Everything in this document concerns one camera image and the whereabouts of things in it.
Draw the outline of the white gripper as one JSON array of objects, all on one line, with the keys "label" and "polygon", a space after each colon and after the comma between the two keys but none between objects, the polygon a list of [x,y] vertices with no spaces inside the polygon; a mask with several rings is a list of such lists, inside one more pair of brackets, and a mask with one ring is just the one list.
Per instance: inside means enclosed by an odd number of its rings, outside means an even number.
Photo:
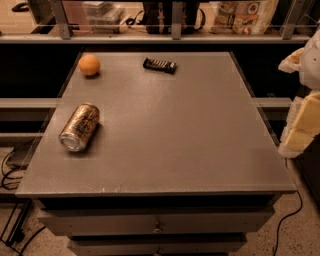
[{"label": "white gripper", "polygon": [[[300,83],[320,90],[320,30],[306,43],[287,56],[278,66],[280,71],[299,71]],[[278,152],[282,157],[295,158],[320,134],[320,92],[305,98],[295,97],[290,105]]]}]

